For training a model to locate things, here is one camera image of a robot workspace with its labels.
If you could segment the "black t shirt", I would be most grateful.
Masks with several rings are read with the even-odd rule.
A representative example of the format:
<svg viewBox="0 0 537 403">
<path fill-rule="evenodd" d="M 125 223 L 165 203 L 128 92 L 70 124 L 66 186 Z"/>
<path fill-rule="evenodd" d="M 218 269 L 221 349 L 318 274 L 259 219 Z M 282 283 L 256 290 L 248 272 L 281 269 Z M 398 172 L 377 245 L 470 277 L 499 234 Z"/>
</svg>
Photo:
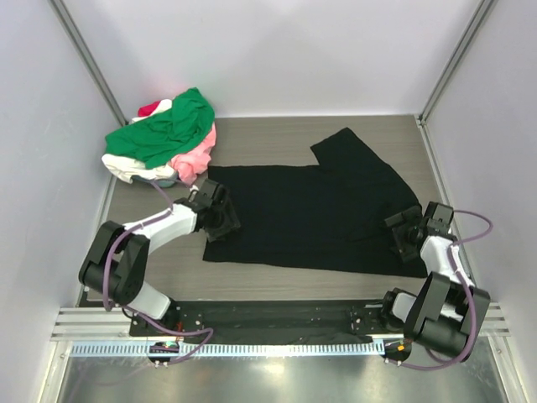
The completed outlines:
<svg viewBox="0 0 537 403">
<path fill-rule="evenodd" d="M 417 207 L 402 177 L 349 128 L 311 146 L 316 164 L 212 166 L 241 227 L 207 243 L 207 262 L 424 278 L 405 263 L 385 219 Z"/>
</svg>

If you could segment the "white t shirt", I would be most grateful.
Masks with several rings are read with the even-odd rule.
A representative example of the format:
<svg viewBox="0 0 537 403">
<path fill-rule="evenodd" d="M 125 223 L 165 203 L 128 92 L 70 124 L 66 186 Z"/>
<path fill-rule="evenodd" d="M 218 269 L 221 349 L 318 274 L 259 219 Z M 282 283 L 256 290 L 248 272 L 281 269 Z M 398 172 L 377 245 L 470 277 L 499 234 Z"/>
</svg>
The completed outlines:
<svg viewBox="0 0 537 403">
<path fill-rule="evenodd" d="M 112 175 L 129 184 L 133 182 L 133 177 L 146 181 L 166 181 L 177 178 L 176 171 L 167 164 L 147 169 L 144 162 L 113 154 L 104 154 L 102 163 Z"/>
</svg>

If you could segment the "pink t shirt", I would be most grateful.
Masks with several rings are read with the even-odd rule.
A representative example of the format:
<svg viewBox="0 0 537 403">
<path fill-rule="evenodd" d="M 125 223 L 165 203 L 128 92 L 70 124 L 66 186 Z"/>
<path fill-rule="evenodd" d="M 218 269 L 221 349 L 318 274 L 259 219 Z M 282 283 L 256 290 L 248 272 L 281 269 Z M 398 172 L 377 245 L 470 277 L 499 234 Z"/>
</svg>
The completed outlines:
<svg viewBox="0 0 537 403">
<path fill-rule="evenodd" d="M 213 123 L 207 136 L 191 151 L 178 154 L 169 161 L 179 179 L 192 185 L 203 174 L 211 162 L 211 151 L 216 145 L 216 125 Z"/>
</svg>

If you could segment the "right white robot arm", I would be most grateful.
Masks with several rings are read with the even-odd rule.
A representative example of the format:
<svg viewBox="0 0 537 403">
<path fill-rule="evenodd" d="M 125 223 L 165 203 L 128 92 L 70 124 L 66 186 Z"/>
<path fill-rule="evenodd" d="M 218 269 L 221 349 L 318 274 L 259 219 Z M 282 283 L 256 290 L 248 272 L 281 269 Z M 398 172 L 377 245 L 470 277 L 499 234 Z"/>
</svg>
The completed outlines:
<svg viewBox="0 0 537 403">
<path fill-rule="evenodd" d="M 457 213 L 451 206 L 430 202 L 426 209 L 411 207 L 384 221 L 401 261 L 421 258 L 427 270 L 419 294 L 395 288 L 383 298 L 380 326 L 403 334 L 400 341 L 385 343 L 386 363 L 408 367 L 414 345 L 435 361 L 434 370 L 462 363 L 472 353 L 491 297 L 464 270 L 459 252 L 465 242 L 451 231 Z"/>
</svg>

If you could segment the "red t shirt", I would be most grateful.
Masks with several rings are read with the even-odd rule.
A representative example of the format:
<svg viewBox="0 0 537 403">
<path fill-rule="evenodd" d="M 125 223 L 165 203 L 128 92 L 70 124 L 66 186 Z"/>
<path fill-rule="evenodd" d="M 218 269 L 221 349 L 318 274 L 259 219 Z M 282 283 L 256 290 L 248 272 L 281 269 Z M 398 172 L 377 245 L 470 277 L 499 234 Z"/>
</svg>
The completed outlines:
<svg viewBox="0 0 537 403">
<path fill-rule="evenodd" d="M 168 101 L 167 100 L 161 100 L 158 102 L 153 102 L 151 104 L 142 106 L 138 110 L 138 117 L 139 118 L 146 118 L 154 115 L 155 113 L 161 113 L 165 111 L 168 108 Z"/>
</svg>

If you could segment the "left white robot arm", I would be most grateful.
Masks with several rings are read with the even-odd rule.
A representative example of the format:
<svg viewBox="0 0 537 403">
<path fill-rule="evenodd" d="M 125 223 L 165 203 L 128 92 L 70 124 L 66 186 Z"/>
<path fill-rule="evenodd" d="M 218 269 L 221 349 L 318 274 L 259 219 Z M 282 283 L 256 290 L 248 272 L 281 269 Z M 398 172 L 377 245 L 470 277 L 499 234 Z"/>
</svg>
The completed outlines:
<svg viewBox="0 0 537 403">
<path fill-rule="evenodd" d="M 145 280 L 150 254 L 192 233 L 203 231 L 214 242 L 241 227 L 230 191 L 215 181 L 206 180 L 187 197 L 166 202 L 162 212 L 142 220 L 103 223 L 79 271 L 80 283 L 101 293 L 105 308 L 130 308 L 149 317 L 150 326 L 162 335 L 178 327 L 179 315 L 173 300 Z"/>
</svg>

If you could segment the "green t shirt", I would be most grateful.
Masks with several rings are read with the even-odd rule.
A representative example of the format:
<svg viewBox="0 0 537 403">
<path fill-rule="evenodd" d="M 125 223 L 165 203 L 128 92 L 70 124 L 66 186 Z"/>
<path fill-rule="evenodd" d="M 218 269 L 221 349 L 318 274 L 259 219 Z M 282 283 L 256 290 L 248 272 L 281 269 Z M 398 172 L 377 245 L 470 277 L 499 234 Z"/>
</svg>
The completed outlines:
<svg viewBox="0 0 537 403">
<path fill-rule="evenodd" d="M 214 120 L 213 107 L 192 87 L 176 96 L 171 108 L 109 133 L 105 152 L 140 161 L 151 170 L 197 147 Z"/>
</svg>

